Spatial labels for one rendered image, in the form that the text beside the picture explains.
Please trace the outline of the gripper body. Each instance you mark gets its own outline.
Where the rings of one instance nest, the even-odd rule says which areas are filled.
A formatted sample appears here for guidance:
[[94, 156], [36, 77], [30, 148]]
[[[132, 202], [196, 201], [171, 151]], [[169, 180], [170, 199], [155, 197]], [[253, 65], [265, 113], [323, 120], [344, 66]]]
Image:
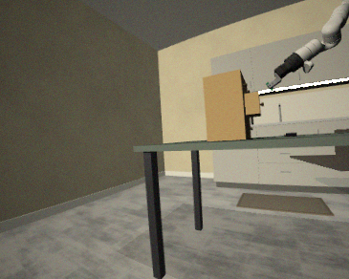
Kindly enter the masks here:
[[287, 57], [282, 65], [274, 69], [274, 72], [277, 73], [280, 78], [283, 78], [288, 73], [294, 73], [302, 67], [304, 73], [308, 74], [314, 67], [314, 63], [310, 62], [312, 58], [313, 54], [311, 50], [304, 46]]

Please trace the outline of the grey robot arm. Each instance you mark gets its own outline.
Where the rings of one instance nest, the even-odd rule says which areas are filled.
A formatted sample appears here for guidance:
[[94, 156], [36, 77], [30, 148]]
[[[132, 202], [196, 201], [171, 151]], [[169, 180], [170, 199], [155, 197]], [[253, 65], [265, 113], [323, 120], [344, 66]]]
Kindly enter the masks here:
[[335, 8], [330, 20], [323, 26], [321, 31], [323, 41], [321, 44], [318, 39], [313, 39], [305, 45], [305, 47], [311, 50], [313, 58], [324, 51], [336, 47], [340, 42], [340, 28], [344, 27], [349, 17], [349, 0], [342, 0], [341, 4]]

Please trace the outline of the small wooden chest of drawers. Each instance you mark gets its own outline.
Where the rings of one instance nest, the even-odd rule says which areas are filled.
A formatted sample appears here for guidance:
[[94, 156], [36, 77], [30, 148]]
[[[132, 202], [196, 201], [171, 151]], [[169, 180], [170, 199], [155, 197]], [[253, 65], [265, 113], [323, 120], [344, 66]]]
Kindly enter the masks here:
[[207, 141], [247, 140], [241, 70], [203, 77]]

